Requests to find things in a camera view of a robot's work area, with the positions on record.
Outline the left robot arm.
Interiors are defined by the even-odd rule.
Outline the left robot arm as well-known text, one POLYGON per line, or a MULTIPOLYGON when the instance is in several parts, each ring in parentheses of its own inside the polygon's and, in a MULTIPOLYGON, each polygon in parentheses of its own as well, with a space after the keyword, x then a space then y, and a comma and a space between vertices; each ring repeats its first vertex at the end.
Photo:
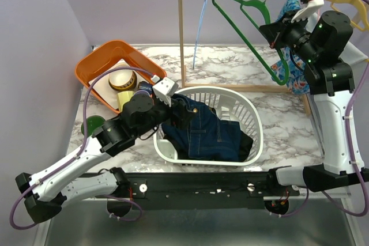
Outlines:
POLYGON ((175 94, 168 102, 147 94, 133 96, 116 117, 105 121, 80 147, 34 174, 16 177, 24 206, 34 225, 48 221, 69 203, 94 196, 121 197, 129 181, 122 169, 112 168, 94 177, 83 174, 134 146, 136 139, 162 123, 186 129, 198 113, 185 97, 175 94))

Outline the blue denim shorts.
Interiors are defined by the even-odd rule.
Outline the blue denim shorts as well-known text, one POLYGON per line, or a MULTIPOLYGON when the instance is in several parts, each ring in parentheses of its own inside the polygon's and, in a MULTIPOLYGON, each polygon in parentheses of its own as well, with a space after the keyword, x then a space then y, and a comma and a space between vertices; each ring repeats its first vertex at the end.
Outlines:
POLYGON ((184 95, 175 94, 174 99, 196 110, 184 130, 165 123, 161 125, 164 135, 179 151, 186 152, 190 160, 239 161, 242 132, 238 122, 220 120, 211 107, 184 95))

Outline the light blue wire hanger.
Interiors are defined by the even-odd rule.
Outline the light blue wire hanger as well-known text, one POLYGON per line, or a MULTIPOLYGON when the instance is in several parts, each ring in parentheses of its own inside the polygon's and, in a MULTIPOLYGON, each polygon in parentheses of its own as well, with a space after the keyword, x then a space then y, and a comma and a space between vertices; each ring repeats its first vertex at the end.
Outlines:
POLYGON ((201 28, 202 28, 202 24, 203 24, 203 20, 204 20, 204 14, 205 14, 207 2, 208 2, 208 0, 203 1, 201 13, 200 13, 200 16, 199 16, 198 29, 197 29, 197 34, 196 34, 196 38, 195 38, 195 45, 194 45, 193 62, 192 62, 192 68, 193 69, 195 69, 195 63, 196 63, 196 57, 197 57, 197 48, 198 48, 198 44, 199 44, 199 37, 200 37, 201 28))

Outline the blue floral garment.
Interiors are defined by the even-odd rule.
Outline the blue floral garment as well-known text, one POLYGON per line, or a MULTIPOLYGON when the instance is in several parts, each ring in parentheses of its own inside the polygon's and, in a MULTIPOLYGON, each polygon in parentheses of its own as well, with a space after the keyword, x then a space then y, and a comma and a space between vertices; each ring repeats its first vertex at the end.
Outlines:
MULTIPOLYGON (((300 0, 286 0, 276 21, 280 20, 286 12, 300 9, 300 0)), ((288 90, 296 95, 308 94, 310 92, 310 87, 304 77, 304 62, 297 55, 293 55, 293 59, 291 59, 291 52, 288 47, 282 48, 281 53, 289 70, 286 83, 288 90)))

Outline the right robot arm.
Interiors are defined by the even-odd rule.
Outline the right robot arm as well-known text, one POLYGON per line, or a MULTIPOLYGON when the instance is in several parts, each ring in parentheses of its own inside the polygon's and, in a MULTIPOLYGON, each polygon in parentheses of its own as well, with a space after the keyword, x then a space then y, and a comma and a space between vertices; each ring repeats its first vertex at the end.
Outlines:
POLYGON ((304 77, 321 120, 324 159, 318 165, 271 169, 265 188, 272 195, 280 194, 286 186, 320 192, 368 182, 368 168, 358 149, 349 110, 355 89, 353 72, 340 58, 353 33, 350 19, 330 10, 309 32, 305 29, 307 20, 292 20, 297 13, 286 12, 278 21, 260 26, 259 31, 271 48, 288 47, 304 62, 304 77))

